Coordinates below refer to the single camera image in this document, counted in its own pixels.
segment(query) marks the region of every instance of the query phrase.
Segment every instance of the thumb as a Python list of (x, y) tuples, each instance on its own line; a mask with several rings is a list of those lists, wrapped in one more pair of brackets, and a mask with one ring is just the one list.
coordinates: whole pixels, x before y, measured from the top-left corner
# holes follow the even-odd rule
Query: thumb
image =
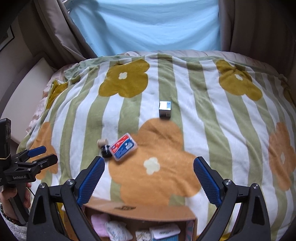
[(1, 199), (3, 198), (6, 201), (9, 198), (12, 198), (17, 194), (17, 189), (16, 188), (6, 188), (5, 190), (2, 191), (1, 194), (2, 194)]

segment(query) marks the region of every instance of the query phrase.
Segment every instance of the white flower center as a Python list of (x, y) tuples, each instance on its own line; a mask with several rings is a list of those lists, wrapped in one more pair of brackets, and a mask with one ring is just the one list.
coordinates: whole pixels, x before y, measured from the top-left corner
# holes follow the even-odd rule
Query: white flower center
[(281, 153), (281, 162), (284, 163), (285, 160), (286, 160), (286, 158), (285, 158), (285, 154), (282, 152), (282, 153)]
[(128, 73), (127, 72), (123, 72), (123, 73), (120, 73), (119, 74), (118, 79), (119, 80), (124, 80), (124, 79), (126, 79), (127, 76), (128, 76)]
[(148, 175), (152, 175), (154, 172), (160, 170), (160, 165), (156, 157), (150, 157), (148, 160), (144, 161), (144, 167)]
[(243, 80), (243, 78), (242, 78), (239, 74), (235, 74), (235, 77), (236, 77), (238, 80)]

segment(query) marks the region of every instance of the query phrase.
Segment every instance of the metal bolt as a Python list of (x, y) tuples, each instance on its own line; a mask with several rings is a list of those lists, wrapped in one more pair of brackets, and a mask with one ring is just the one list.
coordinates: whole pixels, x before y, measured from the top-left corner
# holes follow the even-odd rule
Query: metal bolt
[(39, 188), (45, 188), (46, 183), (40, 183)]
[(224, 182), (225, 182), (226, 185), (231, 185), (232, 184), (232, 181), (230, 179), (226, 179)]
[(74, 183), (74, 179), (68, 179), (66, 183), (67, 185), (72, 185)]
[(258, 188), (259, 188), (259, 185), (258, 185), (257, 183), (254, 183), (254, 184), (252, 184), (252, 187), (253, 187), (254, 189), (258, 189)]

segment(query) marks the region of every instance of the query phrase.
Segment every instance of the blanket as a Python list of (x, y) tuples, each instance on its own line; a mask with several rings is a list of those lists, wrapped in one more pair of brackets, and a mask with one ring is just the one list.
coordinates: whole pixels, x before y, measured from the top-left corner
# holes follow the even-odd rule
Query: blanket
[[(170, 120), (159, 119), (159, 101), (171, 101)], [(295, 121), (286, 79), (266, 69), (215, 56), (109, 56), (75, 64), (54, 81), (18, 151), (44, 145), (45, 155), (58, 156), (36, 176), (36, 191), (40, 182), (75, 178), (99, 155), (98, 139), (112, 144), (128, 132), (138, 149), (123, 162), (106, 161), (93, 195), (187, 205), (198, 235), (215, 211), (193, 172), (194, 158), (202, 156), (223, 178), (260, 185), (278, 240), (295, 217)], [(225, 238), (238, 210), (239, 204)]]

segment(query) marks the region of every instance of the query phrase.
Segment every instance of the beaded bracelet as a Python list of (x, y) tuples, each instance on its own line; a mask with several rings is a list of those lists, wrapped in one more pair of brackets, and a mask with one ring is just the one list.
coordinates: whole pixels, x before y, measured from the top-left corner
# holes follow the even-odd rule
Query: beaded bracelet
[(0, 210), (2, 212), (3, 217), (5, 217), (9, 222), (12, 222), (13, 224), (16, 224), (18, 226), (24, 226), (22, 225), (18, 220), (15, 220), (13, 218), (8, 217), (7, 215), (5, 215), (4, 211), (3, 211), (3, 206), (2, 204), (0, 204)]

